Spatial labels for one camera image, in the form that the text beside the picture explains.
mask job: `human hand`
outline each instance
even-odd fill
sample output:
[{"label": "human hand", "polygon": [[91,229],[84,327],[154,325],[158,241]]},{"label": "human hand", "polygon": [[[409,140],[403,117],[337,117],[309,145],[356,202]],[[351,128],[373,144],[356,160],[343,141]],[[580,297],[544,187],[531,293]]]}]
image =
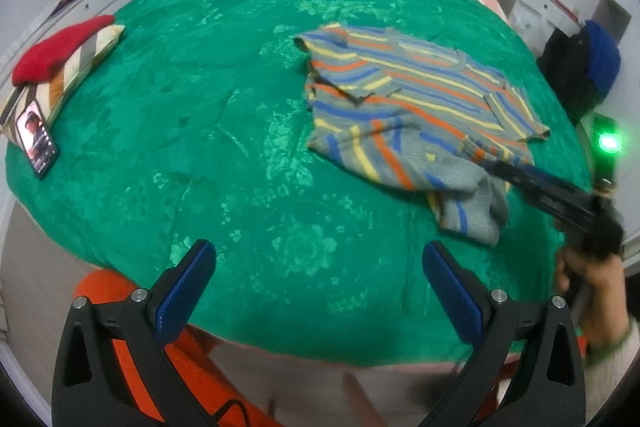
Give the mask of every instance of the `human hand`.
[{"label": "human hand", "polygon": [[569,289],[568,271],[581,275],[595,289],[580,322],[591,347],[602,349],[621,340],[629,328],[622,258],[611,254],[600,261],[562,247],[556,253],[556,288],[560,294]]}]

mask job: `blue gripper pad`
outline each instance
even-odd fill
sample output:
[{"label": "blue gripper pad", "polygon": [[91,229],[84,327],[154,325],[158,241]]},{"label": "blue gripper pad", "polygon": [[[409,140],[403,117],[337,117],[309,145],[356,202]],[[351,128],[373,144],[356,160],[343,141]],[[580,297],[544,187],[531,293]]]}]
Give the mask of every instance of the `blue gripper pad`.
[{"label": "blue gripper pad", "polygon": [[147,310],[159,346],[178,339],[215,270],[215,247],[199,239],[178,266],[165,270],[153,285]]},{"label": "blue gripper pad", "polygon": [[491,318],[484,285],[473,272],[463,269],[439,241],[424,247],[422,270],[460,341],[477,346]]}]

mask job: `bed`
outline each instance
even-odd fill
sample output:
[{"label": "bed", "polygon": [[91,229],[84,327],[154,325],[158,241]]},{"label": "bed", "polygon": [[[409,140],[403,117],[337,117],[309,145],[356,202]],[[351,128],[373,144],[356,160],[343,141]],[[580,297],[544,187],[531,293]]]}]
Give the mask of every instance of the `bed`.
[{"label": "bed", "polygon": [[586,185],[574,130],[495,0],[134,0],[116,16],[125,37],[53,127],[55,168],[39,182],[17,147],[6,154],[18,201],[78,259],[149,287],[210,239],[218,268],[194,324],[358,366],[468,353],[421,274],[431,239],[489,287],[548,296],[561,237],[516,194],[490,249],[440,231],[423,194],[369,184],[306,147],[306,57],[292,37],[334,21],[393,26],[525,87],[552,130],[530,145],[536,164]]}]

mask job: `striped knit shirt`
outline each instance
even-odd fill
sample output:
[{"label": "striped knit shirt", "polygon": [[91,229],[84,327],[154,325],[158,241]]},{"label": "striped knit shirt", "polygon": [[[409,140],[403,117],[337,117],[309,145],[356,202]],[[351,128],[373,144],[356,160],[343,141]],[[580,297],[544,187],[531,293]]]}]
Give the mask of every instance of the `striped knit shirt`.
[{"label": "striped knit shirt", "polygon": [[525,91],[393,29],[332,23],[296,44],[310,54],[308,146],[373,182],[427,192],[443,229],[495,245],[506,187],[482,166],[532,164],[526,142],[549,132]]}]

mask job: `orange pants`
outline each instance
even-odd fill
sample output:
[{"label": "orange pants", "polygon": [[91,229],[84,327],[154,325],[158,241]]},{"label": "orange pants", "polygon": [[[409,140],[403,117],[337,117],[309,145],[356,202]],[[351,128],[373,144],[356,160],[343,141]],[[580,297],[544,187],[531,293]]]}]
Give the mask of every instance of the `orange pants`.
[{"label": "orange pants", "polygon": [[[116,272],[96,270],[79,283],[75,296],[85,295],[93,304],[103,304],[122,301],[136,288],[130,280]],[[227,400],[236,398],[245,404],[252,427],[280,427],[274,419],[247,402],[209,358],[208,354],[216,343],[215,338],[207,333],[187,326],[176,342],[166,346],[165,352],[184,383],[209,414],[216,412]],[[162,421],[136,370],[127,344],[124,341],[113,341],[113,347],[138,408],[144,414]],[[244,419],[238,407],[232,407],[224,415],[220,426],[244,427]]]}]

